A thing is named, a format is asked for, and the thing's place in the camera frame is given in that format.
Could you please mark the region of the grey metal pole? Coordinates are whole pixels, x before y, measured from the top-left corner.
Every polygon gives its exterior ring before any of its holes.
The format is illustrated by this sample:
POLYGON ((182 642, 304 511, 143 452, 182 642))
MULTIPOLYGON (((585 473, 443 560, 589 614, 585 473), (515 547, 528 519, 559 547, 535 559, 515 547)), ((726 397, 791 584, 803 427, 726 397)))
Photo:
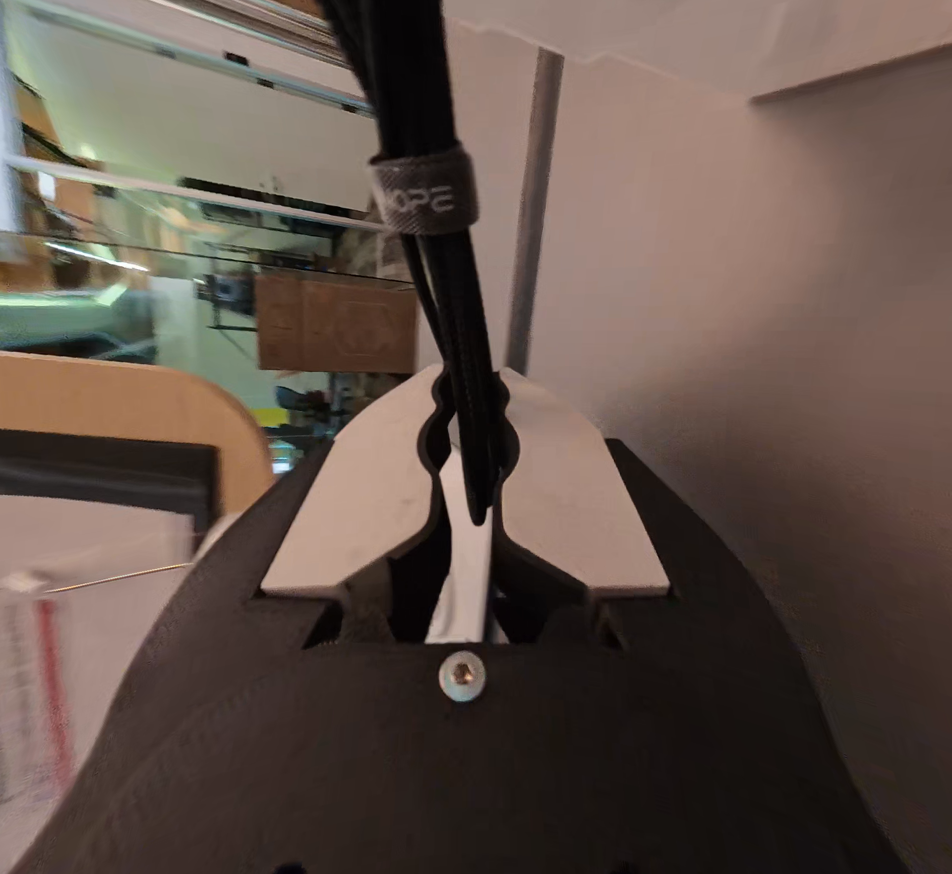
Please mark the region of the grey metal pole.
POLYGON ((544 48, 538 50, 506 334, 506 367, 520 375, 526 375, 530 366, 532 323, 564 66, 562 55, 544 48))

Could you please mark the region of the cardboard box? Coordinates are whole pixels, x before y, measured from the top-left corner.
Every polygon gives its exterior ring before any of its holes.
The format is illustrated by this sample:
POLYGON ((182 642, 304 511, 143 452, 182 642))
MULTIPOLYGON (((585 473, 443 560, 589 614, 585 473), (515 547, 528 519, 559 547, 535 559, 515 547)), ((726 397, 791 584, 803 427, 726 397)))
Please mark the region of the cardboard box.
POLYGON ((257 365, 279 372, 411 374, 419 306, 399 281, 271 271, 255 278, 257 365))

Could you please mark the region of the instruction sheet in sleeve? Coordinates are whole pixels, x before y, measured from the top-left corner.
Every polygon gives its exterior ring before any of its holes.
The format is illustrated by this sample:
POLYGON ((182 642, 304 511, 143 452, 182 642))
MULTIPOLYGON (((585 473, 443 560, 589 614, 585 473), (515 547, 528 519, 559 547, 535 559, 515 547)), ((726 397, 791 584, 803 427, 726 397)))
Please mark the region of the instruction sheet in sleeve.
POLYGON ((75 779, 194 554, 188 515, 2 496, 2 872, 75 779))

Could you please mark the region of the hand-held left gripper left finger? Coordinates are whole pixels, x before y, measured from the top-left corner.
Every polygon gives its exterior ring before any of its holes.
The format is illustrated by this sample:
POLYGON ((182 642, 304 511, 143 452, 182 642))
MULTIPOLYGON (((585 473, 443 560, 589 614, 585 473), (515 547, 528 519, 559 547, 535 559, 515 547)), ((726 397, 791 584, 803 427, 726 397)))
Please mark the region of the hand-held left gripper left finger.
POLYGON ((338 598, 433 529, 449 457, 447 370, 430 365, 337 435, 262 582, 264 594, 338 598))

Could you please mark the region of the wooden sign board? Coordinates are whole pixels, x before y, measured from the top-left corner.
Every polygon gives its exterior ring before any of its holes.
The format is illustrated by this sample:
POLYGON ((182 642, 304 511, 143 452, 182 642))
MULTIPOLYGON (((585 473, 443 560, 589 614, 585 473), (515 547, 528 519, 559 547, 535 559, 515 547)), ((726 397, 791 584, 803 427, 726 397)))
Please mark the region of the wooden sign board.
POLYGON ((250 411, 171 368, 3 351, 1 427, 212 448, 225 514, 250 507, 275 480, 268 439, 250 411))

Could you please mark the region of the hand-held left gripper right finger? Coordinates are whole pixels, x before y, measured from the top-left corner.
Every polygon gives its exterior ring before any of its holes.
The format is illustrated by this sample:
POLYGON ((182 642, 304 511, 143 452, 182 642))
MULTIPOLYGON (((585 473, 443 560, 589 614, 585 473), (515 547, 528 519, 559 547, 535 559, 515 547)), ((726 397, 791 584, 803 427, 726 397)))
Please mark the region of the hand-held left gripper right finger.
POLYGON ((498 513, 517 547, 596 597, 655 597, 670 582, 601 432, 570 404, 510 368, 506 422, 515 463, 498 513))

